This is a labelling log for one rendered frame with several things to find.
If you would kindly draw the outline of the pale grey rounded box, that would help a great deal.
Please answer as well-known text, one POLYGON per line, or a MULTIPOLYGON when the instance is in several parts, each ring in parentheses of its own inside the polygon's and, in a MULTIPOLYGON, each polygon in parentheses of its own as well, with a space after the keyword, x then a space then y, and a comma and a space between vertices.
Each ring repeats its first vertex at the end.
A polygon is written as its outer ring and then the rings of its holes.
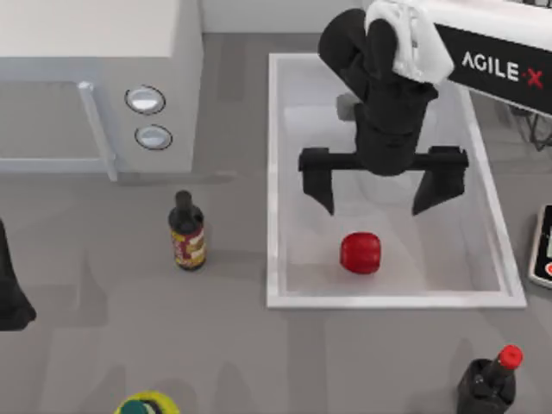
POLYGON ((347 92, 336 98, 336 114, 340 121, 355 122, 355 108, 363 102, 353 93, 347 92))

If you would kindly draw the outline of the white sink basin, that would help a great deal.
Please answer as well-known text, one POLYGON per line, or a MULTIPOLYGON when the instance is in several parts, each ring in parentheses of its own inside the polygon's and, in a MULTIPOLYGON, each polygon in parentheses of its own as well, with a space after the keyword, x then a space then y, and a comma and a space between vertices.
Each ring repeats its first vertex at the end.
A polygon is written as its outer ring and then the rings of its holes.
POLYGON ((302 190, 306 147, 354 149, 354 124, 336 114, 342 81, 314 53, 268 59, 267 305, 273 308, 524 308, 518 266, 468 91, 443 83, 425 117, 419 150, 467 151, 464 194, 413 216, 419 172, 381 178, 335 172, 335 214, 302 190), (381 241, 379 271, 340 264, 354 232, 381 241))

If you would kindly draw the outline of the dark bottle with red-yellow label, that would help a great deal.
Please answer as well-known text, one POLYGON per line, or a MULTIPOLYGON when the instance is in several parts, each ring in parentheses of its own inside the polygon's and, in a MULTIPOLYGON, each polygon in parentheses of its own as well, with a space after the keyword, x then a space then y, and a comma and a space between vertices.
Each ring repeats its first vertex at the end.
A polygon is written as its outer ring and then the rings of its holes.
POLYGON ((204 213, 187 190, 178 191, 174 202, 168 215, 174 261, 186 271, 195 271, 206 262, 204 213))

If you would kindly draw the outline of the small silver microwave knob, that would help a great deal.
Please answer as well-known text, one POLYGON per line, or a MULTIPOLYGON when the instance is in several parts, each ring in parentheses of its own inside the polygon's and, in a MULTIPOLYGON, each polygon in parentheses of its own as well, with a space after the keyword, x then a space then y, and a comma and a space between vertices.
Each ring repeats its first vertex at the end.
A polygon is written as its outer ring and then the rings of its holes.
POLYGON ((151 124, 135 130, 135 141, 146 150, 163 151, 172 145, 173 135, 165 127, 151 124))

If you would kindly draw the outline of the large silver microwave knob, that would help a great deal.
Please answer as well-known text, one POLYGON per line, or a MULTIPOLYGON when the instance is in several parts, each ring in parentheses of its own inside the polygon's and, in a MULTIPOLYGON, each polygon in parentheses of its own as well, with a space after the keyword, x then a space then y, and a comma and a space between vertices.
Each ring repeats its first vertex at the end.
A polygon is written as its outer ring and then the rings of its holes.
POLYGON ((163 93, 151 85, 126 90, 124 101, 132 111, 144 116, 160 113, 166 107, 163 93))

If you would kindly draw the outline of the black bottle with red cap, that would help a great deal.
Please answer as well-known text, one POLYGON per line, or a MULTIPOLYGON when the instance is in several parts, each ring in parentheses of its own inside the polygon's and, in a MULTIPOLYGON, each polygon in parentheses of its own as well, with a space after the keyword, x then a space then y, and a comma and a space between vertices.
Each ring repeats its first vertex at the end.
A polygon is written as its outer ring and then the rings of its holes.
POLYGON ((505 345, 492 360, 472 360, 456 388, 455 414, 506 414, 517 393, 516 370, 524 353, 505 345))

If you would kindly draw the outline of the pale microwave oven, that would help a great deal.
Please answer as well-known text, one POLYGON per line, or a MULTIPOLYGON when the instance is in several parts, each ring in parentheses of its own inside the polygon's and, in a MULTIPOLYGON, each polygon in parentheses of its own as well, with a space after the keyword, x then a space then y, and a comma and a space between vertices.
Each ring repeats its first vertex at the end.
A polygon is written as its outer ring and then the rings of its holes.
POLYGON ((88 81, 123 173, 191 171, 204 63, 199 0, 0 0, 0 81, 88 81), (151 85, 166 107, 144 116, 126 90, 151 85), (135 130, 157 124, 172 145, 150 151, 135 130))

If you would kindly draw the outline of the yellow and green bottle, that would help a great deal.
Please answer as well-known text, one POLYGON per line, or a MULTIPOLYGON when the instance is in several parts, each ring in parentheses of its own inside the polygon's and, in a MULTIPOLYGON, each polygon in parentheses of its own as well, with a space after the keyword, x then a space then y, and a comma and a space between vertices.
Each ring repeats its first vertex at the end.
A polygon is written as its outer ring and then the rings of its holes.
POLYGON ((182 414, 182 411, 165 393, 147 390, 125 398, 113 414, 182 414))

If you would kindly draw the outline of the microwave oven door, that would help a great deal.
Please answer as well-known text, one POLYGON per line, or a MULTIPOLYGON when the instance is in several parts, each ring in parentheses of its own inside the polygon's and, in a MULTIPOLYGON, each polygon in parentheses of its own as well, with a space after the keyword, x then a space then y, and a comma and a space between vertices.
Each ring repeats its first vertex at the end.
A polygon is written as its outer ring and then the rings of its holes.
POLYGON ((77 83, 0 81, 0 174, 107 175, 77 83))

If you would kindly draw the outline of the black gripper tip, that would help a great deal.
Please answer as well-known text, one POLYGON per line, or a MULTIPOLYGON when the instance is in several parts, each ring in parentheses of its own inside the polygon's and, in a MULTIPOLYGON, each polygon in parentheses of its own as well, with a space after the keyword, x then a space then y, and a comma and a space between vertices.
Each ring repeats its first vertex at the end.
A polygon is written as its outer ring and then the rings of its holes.
POLYGON ((34 306, 16 277, 5 227, 0 219, 0 332, 24 330, 36 317, 34 306))

